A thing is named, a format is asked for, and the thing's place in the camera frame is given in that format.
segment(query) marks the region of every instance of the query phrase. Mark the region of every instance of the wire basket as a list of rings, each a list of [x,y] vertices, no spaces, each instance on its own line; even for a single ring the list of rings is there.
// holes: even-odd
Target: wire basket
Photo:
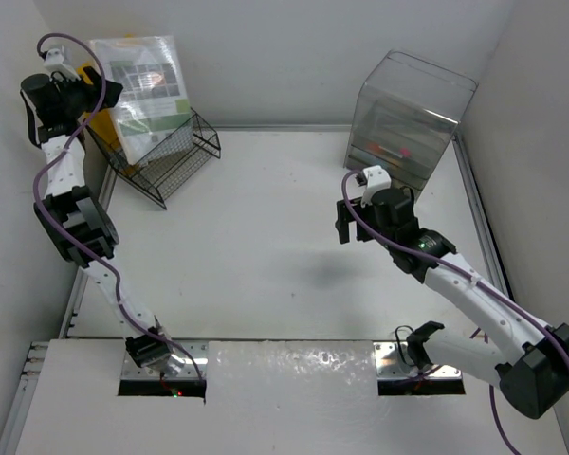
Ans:
[[[127,183],[166,209],[166,199],[212,157],[221,158],[217,132],[192,109],[192,116],[136,164],[119,142],[107,144],[87,128],[110,167]]]

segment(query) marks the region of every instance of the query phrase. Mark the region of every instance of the white wall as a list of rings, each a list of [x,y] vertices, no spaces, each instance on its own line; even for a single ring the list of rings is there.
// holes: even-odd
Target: white wall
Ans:
[[[518,1],[465,132],[517,301],[569,323],[569,1]]]
[[[478,78],[512,0],[34,0],[84,39],[173,34],[193,106],[233,123],[343,123],[393,47]]]
[[[74,273],[32,210],[44,160],[28,142],[19,84],[42,71],[35,43],[46,32],[31,0],[0,1],[0,434],[29,343],[58,334]]]

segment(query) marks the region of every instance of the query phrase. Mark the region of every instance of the transparent container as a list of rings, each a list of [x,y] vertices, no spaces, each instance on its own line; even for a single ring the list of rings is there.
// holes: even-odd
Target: transparent container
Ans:
[[[390,51],[358,94],[345,167],[380,164],[419,196],[476,88],[466,76]]]

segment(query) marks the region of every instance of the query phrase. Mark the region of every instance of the white tabletop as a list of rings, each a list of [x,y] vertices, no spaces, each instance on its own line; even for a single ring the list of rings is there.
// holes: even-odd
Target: white tabletop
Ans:
[[[369,341],[210,342],[207,404],[117,396],[119,340],[51,341],[17,455],[506,454],[485,383],[466,395],[377,396]],[[521,416],[523,454],[566,453],[552,410]]]
[[[220,132],[210,160],[164,211],[118,180],[108,213],[127,284],[174,337],[384,339],[428,320],[469,335],[452,304],[404,275],[377,243],[334,228],[347,133]],[[482,274],[452,146],[415,206]],[[90,282],[71,337],[119,337]]]

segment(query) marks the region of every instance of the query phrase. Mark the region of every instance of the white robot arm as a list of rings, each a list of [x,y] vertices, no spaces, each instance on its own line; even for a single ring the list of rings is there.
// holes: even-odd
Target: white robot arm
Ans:
[[[487,345],[460,337],[443,324],[430,321],[407,337],[407,354],[413,364],[420,370],[431,365],[458,368],[499,388],[508,402],[527,417],[541,417],[569,391],[569,370],[552,344],[513,311],[515,303],[511,308],[496,299],[505,297],[468,264],[455,245],[440,233],[419,227],[413,213],[413,193],[393,188],[380,166],[366,168],[359,180],[366,185],[363,196],[347,203],[362,224],[388,241],[383,245],[396,266],[452,302],[493,341]],[[340,243],[349,242],[348,225],[353,221],[358,220],[346,201],[339,201],[336,228]],[[357,240],[373,239],[357,223]],[[462,278],[460,271],[470,280]],[[533,319],[569,354],[567,324],[555,329],[543,320]]]
[[[86,83],[66,61],[62,48],[50,49],[44,59],[51,77],[35,74],[25,78],[21,87],[36,107],[36,114],[43,123],[38,128],[39,147],[46,156],[46,162],[54,163],[47,171],[48,185],[42,206],[52,218],[51,221],[56,221],[61,229],[55,228],[46,219],[38,205],[34,204],[34,210],[62,257],[77,264],[99,286],[119,320],[127,352],[137,365],[167,376],[175,375],[185,363],[173,352],[176,343],[168,338],[154,314],[125,287],[128,281],[121,278],[121,272],[120,285],[116,286],[117,276],[105,268],[107,264],[112,270],[121,269],[116,254],[118,234],[84,182],[82,138],[72,138],[79,128],[78,118],[84,112],[90,112],[99,102],[101,77],[93,68],[87,67],[84,71],[91,83]],[[121,89],[120,84],[106,82],[101,108],[114,107]],[[33,124],[33,118],[28,119],[28,125],[33,127]],[[64,153],[68,141],[70,145]],[[92,251],[104,264],[68,241],[64,231]]]

